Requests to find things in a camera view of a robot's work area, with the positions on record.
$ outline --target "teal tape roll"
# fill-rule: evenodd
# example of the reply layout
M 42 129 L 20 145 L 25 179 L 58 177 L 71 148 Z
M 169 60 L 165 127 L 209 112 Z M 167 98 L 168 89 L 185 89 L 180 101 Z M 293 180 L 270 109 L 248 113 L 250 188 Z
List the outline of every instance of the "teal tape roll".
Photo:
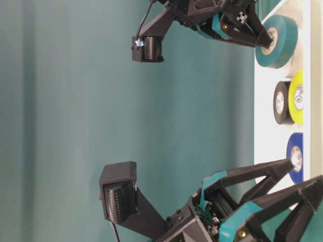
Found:
M 264 27 L 273 38 L 273 43 L 268 49 L 256 47 L 257 61 L 262 67 L 281 68 L 294 54 L 298 40 L 297 23 L 286 16 L 273 15 Z

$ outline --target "yellow tape roll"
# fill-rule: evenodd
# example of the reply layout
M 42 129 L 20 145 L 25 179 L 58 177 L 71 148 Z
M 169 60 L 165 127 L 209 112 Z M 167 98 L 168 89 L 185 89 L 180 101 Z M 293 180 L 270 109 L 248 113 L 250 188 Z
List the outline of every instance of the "yellow tape roll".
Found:
M 303 71 L 298 72 L 289 87 L 288 107 L 292 120 L 299 124 L 303 124 Z

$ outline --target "electrical tape roll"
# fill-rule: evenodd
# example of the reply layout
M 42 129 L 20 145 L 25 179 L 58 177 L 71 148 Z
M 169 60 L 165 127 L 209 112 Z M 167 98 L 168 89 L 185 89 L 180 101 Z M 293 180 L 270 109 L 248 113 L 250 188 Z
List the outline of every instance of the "electrical tape roll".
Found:
M 262 67 L 281 68 L 294 54 L 298 40 L 297 23 L 289 17 L 273 15 L 263 26 L 273 42 L 268 49 L 257 46 L 256 59 Z
M 289 87 L 288 106 L 292 120 L 303 124 L 303 71 L 298 72 Z
M 278 124 L 293 124 L 289 112 L 289 87 L 290 82 L 279 82 L 276 86 L 273 100 L 274 116 Z
M 294 169 L 289 175 L 295 184 L 304 181 L 304 160 L 303 160 L 303 134 L 294 133 L 290 137 L 287 145 L 286 158 L 290 159 L 294 165 Z

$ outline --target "teal tape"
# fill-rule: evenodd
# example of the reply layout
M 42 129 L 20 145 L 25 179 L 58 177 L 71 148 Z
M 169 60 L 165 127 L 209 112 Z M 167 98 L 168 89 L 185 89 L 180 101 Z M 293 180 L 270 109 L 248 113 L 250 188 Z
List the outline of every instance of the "teal tape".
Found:
M 253 214 L 261 211 L 262 208 L 253 202 L 242 205 L 231 217 L 220 227 L 220 242 L 233 242 L 237 230 Z
M 298 40 L 297 23 L 291 18 L 273 15 L 265 22 L 264 27 L 269 31 L 276 29 L 278 39 L 275 39 L 277 42 L 276 46 L 270 53 L 266 54 L 264 48 L 260 46 L 256 47 L 257 61 L 262 67 L 281 68 L 294 54 Z
M 216 33 L 218 33 L 222 38 L 230 38 L 226 32 L 224 32 L 221 28 L 221 25 L 220 25 L 220 16 L 217 14 L 217 15 L 214 15 L 213 16 L 213 21 L 212 21 L 212 30 L 214 30 Z
M 202 184 L 202 192 L 201 192 L 201 199 L 200 199 L 200 207 L 203 211 L 205 211 L 205 196 L 204 196 L 204 190 L 209 188 L 212 184 L 216 183 L 218 180 L 220 180 L 222 177 L 226 177 L 227 171 L 220 171 L 217 172 L 210 177 L 207 177 L 204 179 L 203 184 Z

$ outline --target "blue tape roll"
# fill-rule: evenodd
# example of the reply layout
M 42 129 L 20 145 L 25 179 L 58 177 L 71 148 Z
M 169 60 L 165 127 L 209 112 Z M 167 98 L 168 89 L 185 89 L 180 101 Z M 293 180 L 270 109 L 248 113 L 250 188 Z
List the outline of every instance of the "blue tape roll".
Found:
M 287 145 L 287 159 L 290 159 L 294 165 L 294 169 L 289 175 L 295 184 L 304 181 L 304 159 L 303 159 L 303 134 L 294 133 L 289 138 Z
M 256 59 L 262 67 L 281 68 L 294 54 L 298 40 L 297 23 L 291 18 L 273 15 L 264 27 L 273 38 L 273 43 L 269 49 L 257 46 Z

